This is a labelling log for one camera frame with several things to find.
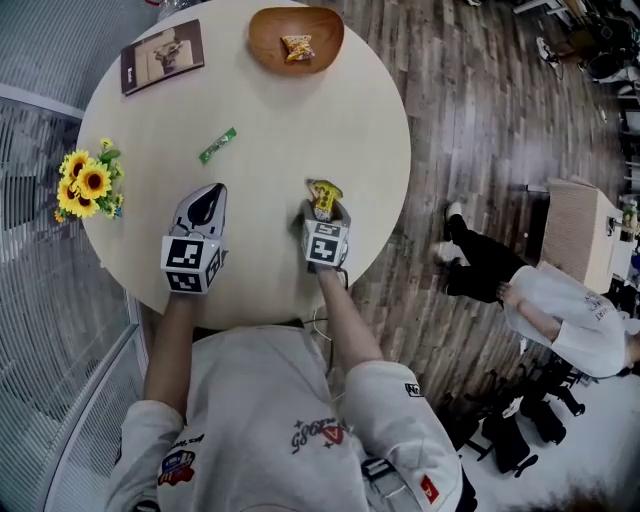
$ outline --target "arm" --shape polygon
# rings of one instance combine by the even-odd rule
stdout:
[[[527,322],[533,325],[551,343],[558,339],[562,324],[526,300],[513,286],[507,283],[500,283],[496,295],[505,304],[509,304],[516,309]]]
[[[171,294],[158,326],[144,380],[144,399],[163,402],[183,418],[191,381],[191,347],[196,298]]]
[[[122,457],[111,473],[108,512],[157,501],[158,467],[184,427],[196,300],[191,295],[169,298],[151,349],[143,400],[129,408],[122,424]]]
[[[423,510],[438,510],[444,503],[455,508],[462,489],[460,461],[415,375],[383,361],[336,271],[317,272],[346,374],[345,419],[370,456],[388,460],[402,473]]]
[[[382,351],[332,267],[317,267],[333,342],[345,374],[366,361],[381,361]]]

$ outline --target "snack in bowl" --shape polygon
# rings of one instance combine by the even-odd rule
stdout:
[[[281,39],[289,52],[286,62],[307,60],[316,56],[311,49],[311,36],[309,35],[282,36]]]

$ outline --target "red logo patch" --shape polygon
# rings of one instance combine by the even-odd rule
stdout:
[[[322,435],[333,444],[342,444],[344,432],[340,427],[325,427],[322,429]]]
[[[196,454],[186,450],[178,450],[162,461],[162,474],[158,477],[158,485],[176,485],[178,482],[190,482],[193,478],[191,464]]]
[[[433,485],[433,482],[429,479],[427,475],[424,475],[424,477],[422,478],[420,487],[422,487],[422,490],[427,496],[429,503],[433,505],[433,503],[438,499],[438,496],[440,496],[440,493],[438,492],[438,489],[436,489],[436,486]]]

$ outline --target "black chair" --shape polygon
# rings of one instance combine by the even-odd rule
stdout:
[[[538,460],[537,455],[527,459],[531,450],[522,438],[514,416],[503,417],[505,410],[515,399],[522,396],[528,385],[530,375],[524,365],[521,365],[521,369],[522,377],[515,386],[511,387],[507,386],[507,379],[499,379],[498,374],[492,370],[489,389],[485,394],[480,397],[465,395],[468,401],[475,404],[471,412],[457,417],[452,414],[450,411],[452,397],[449,395],[446,407],[438,414],[456,450],[466,444],[480,454],[478,460],[482,460],[495,450],[498,469],[502,473],[514,471],[516,478],[519,478],[526,468],[531,467]],[[481,434],[491,441],[486,448],[471,441],[482,419],[484,423]]]
[[[560,444],[567,435],[567,429],[551,410],[549,402],[525,398],[520,406],[520,412],[533,421],[540,438],[545,443]]]
[[[582,372],[575,373],[569,363],[553,359],[543,368],[542,374],[536,381],[535,388],[529,397],[542,400],[548,393],[562,400],[571,411],[571,414],[581,416],[585,413],[586,407],[584,404],[578,403],[573,397],[571,387],[580,381],[582,375]]]

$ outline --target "flower bouquet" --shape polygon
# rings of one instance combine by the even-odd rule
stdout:
[[[58,222],[72,215],[91,217],[98,211],[110,219],[120,216],[124,198],[113,190],[115,181],[124,176],[116,160],[120,151],[109,139],[100,139],[100,147],[97,158],[91,158],[88,151],[81,149],[65,155],[58,171],[62,175],[55,211]]]

